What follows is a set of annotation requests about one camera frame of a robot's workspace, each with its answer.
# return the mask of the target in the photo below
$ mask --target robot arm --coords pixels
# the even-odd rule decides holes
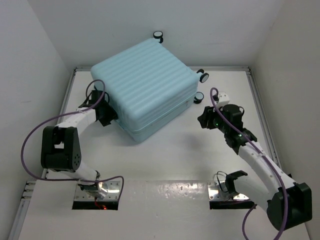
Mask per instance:
[[[79,137],[81,133],[96,121],[105,127],[117,113],[103,98],[95,108],[86,110],[100,98],[102,91],[93,90],[91,99],[87,99],[77,111],[56,126],[47,126],[42,134],[41,165],[45,169],[61,172],[72,179],[79,179],[81,189],[94,197],[100,196],[100,185],[81,180],[97,181],[100,174],[87,166],[82,160]]]
[[[222,115],[242,134],[239,134],[215,111],[214,107],[206,106],[198,117],[203,129],[219,129],[224,133],[227,145],[245,160],[259,176],[263,184],[254,181],[242,170],[227,174],[225,187],[229,196],[245,194],[248,198],[266,211],[272,225],[279,230],[284,215],[284,194],[282,186],[275,172],[281,177],[288,198],[288,217],[285,229],[292,228],[312,219],[311,189],[306,183],[296,183],[286,175],[261,148],[257,138],[246,128],[243,128],[241,107],[229,104],[229,97],[225,92],[213,96],[216,107]],[[257,150],[247,141],[249,139]]]

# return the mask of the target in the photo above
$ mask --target ribbed suitcase shell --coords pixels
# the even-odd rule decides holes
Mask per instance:
[[[104,81],[117,122],[137,142],[193,103],[200,77],[154,38],[96,64],[91,75]]]

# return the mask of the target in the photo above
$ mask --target gray wall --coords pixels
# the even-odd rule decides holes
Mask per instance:
[[[29,177],[20,163],[24,138],[56,115],[70,73],[27,0],[0,1],[0,239],[5,240]],[[41,130],[26,149],[29,168],[40,175]]]
[[[28,0],[72,69],[92,66],[164,31],[189,66],[249,65],[283,0]]]
[[[313,220],[320,239],[320,1],[287,0],[253,73],[280,160],[294,179],[312,189]]]

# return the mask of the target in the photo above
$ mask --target white table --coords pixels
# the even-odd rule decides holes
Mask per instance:
[[[244,107],[244,126],[268,152],[246,71],[208,71],[199,84],[204,100],[193,105],[146,141],[136,144],[115,123],[96,122],[80,138],[82,160],[103,178],[123,175],[126,182],[118,211],[72,210],[75,182],[37,181],[20,240],[242,240],[247,209],[210,210],[207,181],[214,173],[251,168],[230,149],[218,130],[202,129],[197,121],[210,105],[209,90],[227,92]],[[62,111],[74,111],[85,99],[90,72],[76,71]],[[50,172],[49,178],[64,177]],[[246,225],[252,240],[271,240],[277,231],[261,208]],[[282,240],[309,239],[304,224],[287,230]]]

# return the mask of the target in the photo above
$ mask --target purple cable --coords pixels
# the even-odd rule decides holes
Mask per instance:
[[[263,160],[267,163],[267,165],[271,168],[271,170],[274,172],[274,174],[276,175],[276,177],[278,178],[279,182],[280,182],[280,185],[282,187],[282,192],[283,192],[283,197],[284,197],[284,211],[283,211],[283,221],[282,221],[282,224],[281,224],[281,227],[280,227],[280,230],[278,232],[278,234],[275,236],[274,240],[279,240],[282,233],[284,232],[285,230],[285,227],[286,227],[286,224],[287,224],[287,219],[288,219],[288,195],[287,195],[287,191],[286,191],[286,187],[285,187],[285,184],[284,184],[284,181],[282,181],[281,179],[281,176],[279,175],[279,173],[277,172],[277,170],[275,169],[275,167],[269,162],[269,160],[267,159],[266,156],[263,155],[263,153],[260,151],[260,149],[243,133],[241,132],[240,130],[238,130],[235,126],[233,126],[231,124],[231,122],[229,122],[225,116],[220,112],[220,110],[217,108],[216,104],[215,104],[215,100],[214,100],[214,95],[213,95],[213,90],[216,91],[216,94],[218,95],[219,94],[219,91],[218,89],[216,89],[215,87],[211,88],[210,90],[210,99],[211,99],[211,102],[213,104],[213,107],[215,109],[215,111],[220,115],[220,117],[223,119],[223,121],[229,125],[229,127],[231,127],[233,130],[235,130],[238,134],[241,134],[244,139],[250,143],[253,148],[259,153],[259,154],[262,154],[262,158]],[[248,212],[247,214],[245,215],[244,219],[243,219],[243,222],[242,222],[242,233],[243,233],[243,236],[246,240],[249,240],[247,235],[246,235],[246,232],[245,232],[245,223],[246,223],[246,220],[248,218],[248,215],[252,212],[252,210],[255,208],[256,206],[254,205]]]
[[[93,80],[92,82],[89,83],[88,87],[86,88],[85,90],[85,93],[86,93],[86,96],[88,95],[88,89],[89,87],[95,83],[95,82],[101,82],[103,84],[103,91],[102,91],[102,94],[101,96],[99,97],[99,99],[96,101],[95,104],[93,104],[92,106],[86,108],[85,110],[83,110],[82,112],[86,112],[90,109],[93,109],[97,106],[98,103],[100,103],[100,101],[104,98],[105,96],[105,92],[106,92],[106,85],[105,83],[100,80],[100,79],[96,79],[96,80]],[[51,117],[49,118],[48,120],[45,120],[43,121],[42,123],[40,123],[39,125],[37,125],[34,129],[31,130],[31,132],[26,136],[25,140],[23,141],[23,144],[22,144],[22,147],[21,147],[21,153],[20,153],[20,158],[21,158],[21,163],[22,163],[22,166],[24,168],[24,170],[33,178],[37,179],[37,180],[42,180],[42,181],[50,181],[50,182],[62,182],[62,181],[78,181],[79,179],[76,179],[76,178],[62,178],[62,179],[50,179],[50,178],[42,178],[42,177],[39,177],[39,176],[36,176],[34,175],[26,166],[26,163],[25,163],[25,159],[24,159],[24,151],[25,151],[25,147],[26,147],[26,144],[27,144],[27,141],[28,139],[30,138],[30,136],[38,129],[40,128],[41,126],[43,126],[44,124],[52,121],[52,120],[55,120],[55,119],[58,119],[58,118],[61,118],[61,117],[65,117],[65,116],[69,116],[69,115],[74,115],[74,114],[78,114],[79,111],[73,111],[73,112],[68,112],[68,113],[63,113],[63,114],[60,114],[58,116],[54,116],[54,117]],[[103,179],[103,180],[81,180],[82,182],[86,182],[86,183],[102,183],[102,182],[107,182],[107,181],[111,181],[113,179],[122,179],[122,188],[120,190],[120,193],[119,193],[119,197],[118,197],[118,201],[120,200],[120,197],[121,197],[121,194],[122,194],[122,191],[124,189],[124,185],[125,185],[125,179],[123,176],[114,176],[114,177],[110,177],[110,178],[107,178],[107,179]]]

